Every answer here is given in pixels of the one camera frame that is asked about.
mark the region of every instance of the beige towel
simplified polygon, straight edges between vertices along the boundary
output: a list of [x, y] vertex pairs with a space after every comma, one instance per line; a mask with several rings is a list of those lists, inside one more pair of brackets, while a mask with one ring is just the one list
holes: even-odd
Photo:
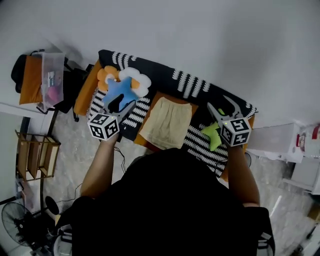
[[190, 104], [178, 104], [162, 97], [151, 110], [140, 135], [162, 150], [180, 149], [184, 143], [191, 117], [192, 106]]

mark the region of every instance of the green plush toy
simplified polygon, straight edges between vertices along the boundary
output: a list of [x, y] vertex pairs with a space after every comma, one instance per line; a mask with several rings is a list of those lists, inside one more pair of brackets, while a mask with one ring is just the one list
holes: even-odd
[[217, 129], [219, 125], [217, 122], [204, 128], [201, 132], [210, 137], [210, 151], [214, 151], [219, 145], [221, 145], [221, 139]]

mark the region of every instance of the person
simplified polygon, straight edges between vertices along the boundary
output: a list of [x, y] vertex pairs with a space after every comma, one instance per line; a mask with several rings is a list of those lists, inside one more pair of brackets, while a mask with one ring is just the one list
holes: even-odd
[[73, 255], [274, 255], [269, 212], [240, 146], [228, 148], [229, 189], [176, 148], [141, 157], [112, 184], [117, 138], [100, 143], [70, 208]]

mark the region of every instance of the blue plush toy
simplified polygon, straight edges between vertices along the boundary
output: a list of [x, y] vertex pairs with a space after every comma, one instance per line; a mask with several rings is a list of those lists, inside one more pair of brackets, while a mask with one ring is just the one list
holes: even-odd
[[138, 96], [131, 90], [130, 76], [126, 77], [120, 82], [116, 82], [112, 79], [108, 79], [108, 92], [103, 98], [103, 103], [112, 102], [119, 95], [123, 94], [123, 99], [119, 103], [119, 112], [132, 101], [138, 101]]

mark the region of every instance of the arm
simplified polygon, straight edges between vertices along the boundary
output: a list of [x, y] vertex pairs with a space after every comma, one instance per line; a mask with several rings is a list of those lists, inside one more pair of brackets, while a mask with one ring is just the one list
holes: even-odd
[[115, 135], [108, 141], [101, 141], [93, 162], [84, 177], [81, 196], [96, 198], [111, 186], [114, 170], [114, 148], [117, 138], [118, 135]]
[[245, 207], [259, 207], [259, 190], [240, 146], [228, 148], [227, 168], [230, 191]]

